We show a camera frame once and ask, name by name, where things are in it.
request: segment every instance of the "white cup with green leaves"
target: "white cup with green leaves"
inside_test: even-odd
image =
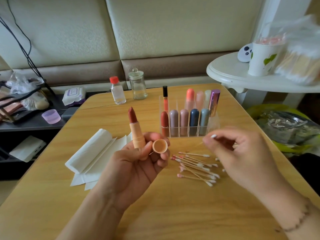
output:
[[[274,67],[283,47],[283,43],[257,44],[254,42],[248,74],[251,76],[267,76]]]

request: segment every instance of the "pile of cotton swabs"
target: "pile of cotton swabs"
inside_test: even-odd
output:
[[[196,177],[189,177],[186,175],[182,175],[181,173],[178,173],[177,176],[179,178],[188,178],[193,180],[202,180],[210,187],[213,186],[213,183],[216,183],[216,179],[220,178],[220,176],[216,173],[213,173],[210,171],[211,167],[218,167],[217,164],[209,164],[204,161],[201,161],[199,159],[196,159],[194,157],[191,157],[190,155],[194,156],[200,156],[200,157],[210,157],[209,155],[200,155],[200,154],[193,154],[193,153],[183,153],[179,152],[179,154],[185,154],[185,156],[177,156],[172,155],[172,160],[177,161],[180,163],[180,172],[183,171],[189,171],[193,173]]]

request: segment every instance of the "upholstered headboard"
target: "upholstered headboard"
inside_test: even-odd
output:
[[[50,85],[206,74],[207,64],[249,43],[262,0],[9,0],[32,42],[30,57]],[[28,51],[6,0],[0,15]],[[0,25],[0,74],[34,76]]]

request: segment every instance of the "white round table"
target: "white round table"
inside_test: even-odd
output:
[[[248,74],[249,63],[240,62],[238,52],[216,58],[207,66],[207,74],[212,79],[221,82],[226,88],[233,88],[238,95],[237,100],[242,104],[245,98],[239,94],[253,89],[258,95],[250,105],[261,104],[267,92],[289,93],[284,104],[296,107],[305,93],[320,93],[320,84],[314,86],[299,86],[280,75],[251,76]]]

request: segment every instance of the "person's left hand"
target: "person's left hand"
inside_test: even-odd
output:
[[[169,139],[156,132],[144,133],[144,138],[144,148],[135,149],[131,141],[122,150],[116,151],[94,187],[94,190],[111,194],[114,207],[120,213],[140,198],[158,173],[168,165],[170,151],[155,153],[152,143],[164,139],[170,146]]]

